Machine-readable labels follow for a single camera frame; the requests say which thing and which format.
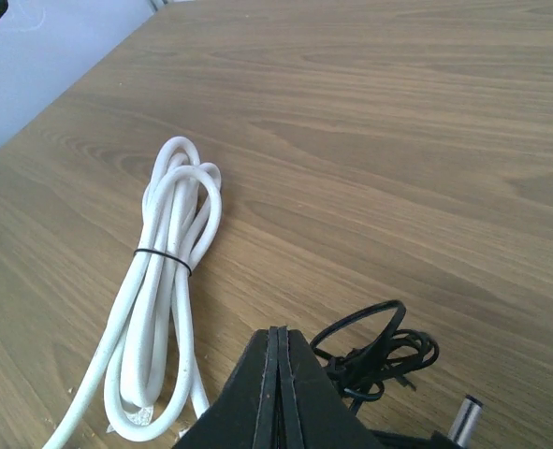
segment black cable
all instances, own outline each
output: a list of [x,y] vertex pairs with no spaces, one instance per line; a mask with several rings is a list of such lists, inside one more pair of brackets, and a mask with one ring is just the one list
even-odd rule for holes
[[[369,345],[353,349],[345,356],[334,356],[317,347],[339,330],[368,316],[390,310],[395,310],[393,317]],[[374,304],[328,326],[310,342],[313,353],[327,361],[324,370],[341,397],[353,399],[349,407],[352,413],[357,414],[363,402],[381,398],[385,393],[384,381],[389,379],[396,379],[403,386],[415,389],[405,375],[429,367],[438,358],[438,343],[426,332],[399,329],[405,312],[403,303],[396,299]],[[414,353],[394,356],[401,348],[409,348]],[[378,390],[371,393],[374,386]]]

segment wooden table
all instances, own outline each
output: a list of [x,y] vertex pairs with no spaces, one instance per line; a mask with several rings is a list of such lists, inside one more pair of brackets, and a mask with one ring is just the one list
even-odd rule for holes
[[[1,448],[63,416],[173,135],[225,180],[192,278],[211,398],[255,329],[401,298],[441,359],[367,425],[446,430],[469,392],[473,447],[553,447],[553,2],[242,0],[168,7],[0,151]],[[101,396],[73,447],[143,447]]]

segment black rubber band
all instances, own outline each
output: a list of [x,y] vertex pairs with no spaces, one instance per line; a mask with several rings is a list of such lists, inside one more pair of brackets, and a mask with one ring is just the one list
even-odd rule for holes
[[137,248],[133,254],[136,254],[136,253],[156,254],[156,255],[161,255],[162,257],[165,257],[167,259],[172,259],[174,262],[178,262],[179,264],[181,264],[183,267],[187,269],[187,271],[189,272],[189,278],[193,274],[193,270],[191,270],[191,267],[189,267],[189,264],[179,259],[176,255],[162,253],[161,251],[152,250],[150,248]]

